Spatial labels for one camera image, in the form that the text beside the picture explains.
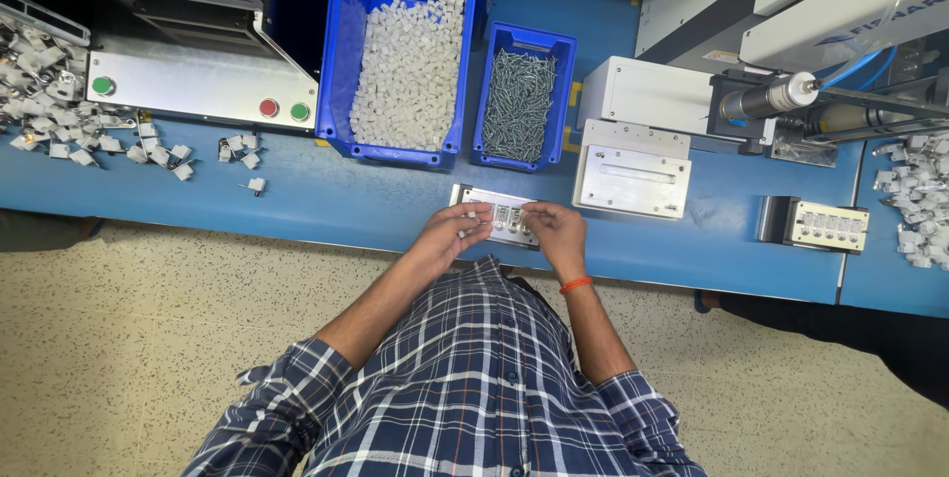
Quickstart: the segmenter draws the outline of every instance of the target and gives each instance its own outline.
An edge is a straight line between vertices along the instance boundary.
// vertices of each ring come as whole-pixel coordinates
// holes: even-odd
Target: black pants
[[[721,308],[765,327],[877,355],[906,386],[949,410],[949,319],[722,294]]]

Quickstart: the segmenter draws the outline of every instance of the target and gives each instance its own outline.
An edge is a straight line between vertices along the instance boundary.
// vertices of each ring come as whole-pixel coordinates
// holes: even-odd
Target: warning label
[[[724,50],[713,50],[702,58],[708,58],[709,60],[715,60],[717,62],[725,62],[727,64],[737,64],[739,61],[737,54],[734,52],[725,52]]]

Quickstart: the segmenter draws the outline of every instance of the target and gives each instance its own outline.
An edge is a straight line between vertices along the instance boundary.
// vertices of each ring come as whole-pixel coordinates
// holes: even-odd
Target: speckled floor
[[[339,313],[386,253],[110,223],[0,254],[0,475],[172,477],[234,374]],[[566,319],[549,274],[521,271]],[[597,282],[633,359],[711,475],[946,475],[949,412],[875,356],[699,315],[691,293]]]

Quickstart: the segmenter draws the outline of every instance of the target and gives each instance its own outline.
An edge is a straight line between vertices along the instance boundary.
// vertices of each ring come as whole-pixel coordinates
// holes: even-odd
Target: hand
[[[580,212],[545,202],[523,204],[521,209],[521,219],[540,241],[540,250],[560,283],[587,277],[587,221]]]
[[[475,212],[476,217],[468,217]],[[491,236],[490,203],[462,203],[434,213],[400,262],[413,267],[427,286],[441,277],[462,251]],[[465,231],[459,238],[458,232]]]

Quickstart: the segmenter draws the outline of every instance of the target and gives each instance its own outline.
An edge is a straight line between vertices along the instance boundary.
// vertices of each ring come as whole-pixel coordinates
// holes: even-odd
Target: shirt sleeve
[[[597,387],[626,448],[654,475],[706,477],[679,443],[679,412],[640,372],[619,374]]]
[[[289,477],[316,443],[352,369],[326,343],[293,344],[270,366],[238,376],[258,383],[232,404],[197,449],[183,477]]]

